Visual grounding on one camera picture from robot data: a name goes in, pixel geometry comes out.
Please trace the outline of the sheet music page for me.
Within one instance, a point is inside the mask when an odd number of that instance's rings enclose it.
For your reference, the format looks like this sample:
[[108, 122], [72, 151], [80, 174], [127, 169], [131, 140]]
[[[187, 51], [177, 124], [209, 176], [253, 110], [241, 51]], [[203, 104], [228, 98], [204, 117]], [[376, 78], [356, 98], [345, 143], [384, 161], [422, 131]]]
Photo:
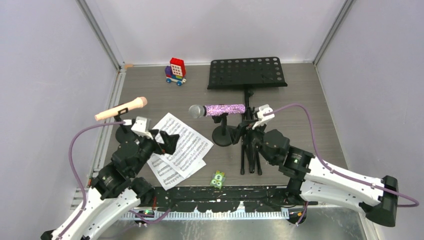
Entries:
[[189, 175], [186, 177], [183, 177], [176, 170], [174, 170], [169, 164], [161, 160], [158, 155], [152, 156], [148, 160], [147, 164], [165, 191], [172, 189], [179, 183], [183, 182], [184, 180], [194, 175], [201, 168], [206, 166], [206, 162], [203, 159], [198, 160], [197, 163], [194, 165], [193, 170], [189, 173]]
[[172, 171], [187, 178], [214, 145], [205, 136], [171, 113], [167, 113], [154, 128], [165, 131], [169, 135], [179, 135], [175, 152], [172, 155], [155, 154], [148, 162], [150, 168], [157, 171], [161, 178]]

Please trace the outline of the black microphone stand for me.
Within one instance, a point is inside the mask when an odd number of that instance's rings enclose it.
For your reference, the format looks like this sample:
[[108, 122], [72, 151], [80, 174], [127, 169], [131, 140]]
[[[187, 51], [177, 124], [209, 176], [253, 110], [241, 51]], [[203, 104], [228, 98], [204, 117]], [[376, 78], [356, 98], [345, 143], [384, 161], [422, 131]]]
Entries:
[[121, 115], [124, 115], [129, 112], [129, 109], [122, 108], [117, 112], [117, 115], [114, 116], [115, 122], [123, 122], [119, 125], [115, 132], [115, 138], [116, 140], [121, 144], [123, 142], [129, 142], [133, 140], [133, 134], [130, 133], [130, 130], [128, 129], [128, 126], [125, 125], [125, 122], [122, 120]]
[[233, 144], [233, 131], [235, 126], [228, 125], [228, 113], [212, 116], [215, 124], [220, 124], [212, 132], [212, 141], [220, 147], [228, 147]]

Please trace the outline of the purple glitter microphone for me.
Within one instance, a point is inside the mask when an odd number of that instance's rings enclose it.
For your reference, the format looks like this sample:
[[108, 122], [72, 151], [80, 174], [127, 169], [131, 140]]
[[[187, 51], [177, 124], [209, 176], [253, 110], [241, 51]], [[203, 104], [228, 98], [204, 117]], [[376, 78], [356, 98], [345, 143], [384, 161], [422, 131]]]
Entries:
[[222, 114], [244, 114], [246, 106], [243, 104], [215, 104], [215, 105], [192, 105], [189, 107], [189, 114], [197, 119], [201, 117], [217, 117]]

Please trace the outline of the beige microphone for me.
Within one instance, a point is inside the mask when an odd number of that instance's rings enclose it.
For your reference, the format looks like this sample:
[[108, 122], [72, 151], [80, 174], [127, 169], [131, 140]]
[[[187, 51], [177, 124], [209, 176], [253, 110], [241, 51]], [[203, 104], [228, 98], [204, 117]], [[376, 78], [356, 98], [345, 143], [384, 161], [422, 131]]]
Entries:
[[118, 106], [115, 106], [113, 108], [110, 108], [108, 110], [102, 111], [94, 116], [94, 119], [96, 121], [105, 120], [108, 118], [112, 118], [115, 116], [118, 116], [122, 113], [127, 113], [134, 109], [143, 108], [148, 103], [148, 100], [144, 96], [136, 97], [134, 100], [120, 104]]

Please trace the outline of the black music stand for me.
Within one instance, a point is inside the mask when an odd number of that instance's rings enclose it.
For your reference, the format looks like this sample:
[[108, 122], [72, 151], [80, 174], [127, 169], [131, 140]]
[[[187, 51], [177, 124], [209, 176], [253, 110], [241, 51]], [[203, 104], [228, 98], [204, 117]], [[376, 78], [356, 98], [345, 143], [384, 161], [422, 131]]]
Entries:
[[[210, 63], [208, 90], [242, 90], [243, 105], [246, 111], [243, 114], [229, 114], [227, 125], [235, 128], [243, 121], [257, 121], [259, 107], [250, 105], [254, 88], [279, 88], [286, 87], [287, 83], [278, 57], [254, 57], [215, 59]], [[259, 151], [254, 142], [248, 142], [243, 136], [241, 142], [240, 174], [250, 173], [262, 175], [259, 160]], [[235, 129], [233, 130], [232, 145], [235, 142]]]

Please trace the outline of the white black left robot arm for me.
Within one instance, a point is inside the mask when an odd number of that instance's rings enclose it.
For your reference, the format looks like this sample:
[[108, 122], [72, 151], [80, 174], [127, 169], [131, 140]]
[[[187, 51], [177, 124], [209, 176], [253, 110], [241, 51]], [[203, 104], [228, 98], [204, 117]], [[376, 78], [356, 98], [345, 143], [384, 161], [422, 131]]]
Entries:
[[172, 155], [179, 134], [153, 129], [139, 142], [122, 143], [91, 181], [83, 201], [68, 219], [42, 240], [97, 240], [120, 217], [137, 206], [148, 207], [155, 197], [154, 187], [138, 173], [153, 154]]

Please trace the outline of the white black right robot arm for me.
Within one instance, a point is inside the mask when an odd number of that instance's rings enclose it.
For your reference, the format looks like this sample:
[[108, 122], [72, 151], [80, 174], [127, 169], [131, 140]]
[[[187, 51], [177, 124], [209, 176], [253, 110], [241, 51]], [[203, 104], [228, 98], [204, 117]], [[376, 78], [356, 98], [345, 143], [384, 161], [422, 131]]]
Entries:
[[338, 205], [365, 215], [371, 222], [395, 227], [398, 209], [398, 180], [390, 175], [383, 178], [361, 175], [321, 162], [317, 156], [294, 147], [280, 131], [265, 131], [266, 126], [254, 127], [244, 121], [231, 133], [232, 144], [243, 138], [243, 144], [260, 154], [270, 165], [289, 177], [285, 198], [291, 205], [323, 202]]

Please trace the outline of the green toy block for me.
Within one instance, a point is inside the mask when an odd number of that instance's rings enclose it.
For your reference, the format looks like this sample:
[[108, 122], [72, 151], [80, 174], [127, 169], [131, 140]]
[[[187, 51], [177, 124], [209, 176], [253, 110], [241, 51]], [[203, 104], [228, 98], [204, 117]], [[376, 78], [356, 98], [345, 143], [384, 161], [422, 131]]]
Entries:
[[217, 188], [217, 189], [221, 189], [223, 186], [223, 183], [225, 181], [226, 177], [225, 177], [225, 173], [221, 172], [219, 170], [217, 170], [213, 175], [212, 175], [212, 180], [210, 181], [210, 186]]

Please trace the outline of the colourful toy block truck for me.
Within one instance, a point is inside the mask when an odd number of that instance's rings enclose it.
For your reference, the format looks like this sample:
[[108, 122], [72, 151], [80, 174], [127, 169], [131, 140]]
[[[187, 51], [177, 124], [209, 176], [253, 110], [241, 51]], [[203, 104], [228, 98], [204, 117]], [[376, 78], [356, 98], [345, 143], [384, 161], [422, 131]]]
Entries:
[[165, 67], [166, 82], [176, 83], [177, 86], [182, 86], [186, 80], [186, 67], [185, 62], [179, 58], [171, 58], [169, 65]]

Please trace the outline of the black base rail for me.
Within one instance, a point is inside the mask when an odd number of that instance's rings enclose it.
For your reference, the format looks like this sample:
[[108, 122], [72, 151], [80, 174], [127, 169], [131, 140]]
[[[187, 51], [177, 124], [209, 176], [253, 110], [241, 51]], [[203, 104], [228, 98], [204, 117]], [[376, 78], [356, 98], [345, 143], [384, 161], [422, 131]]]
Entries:
[[138, 206], [154, 208], [157, 211], [191, 213], [195, 210], [205, 213], [233, 213], [244, 207], [247, 213], [276, 212], [280, 208], [301, 208], [305, 201], [289, 195], [285, 186], [250, 185], [223, 186], [180, 186], [170, 190], [154, 187], [149, 201]]

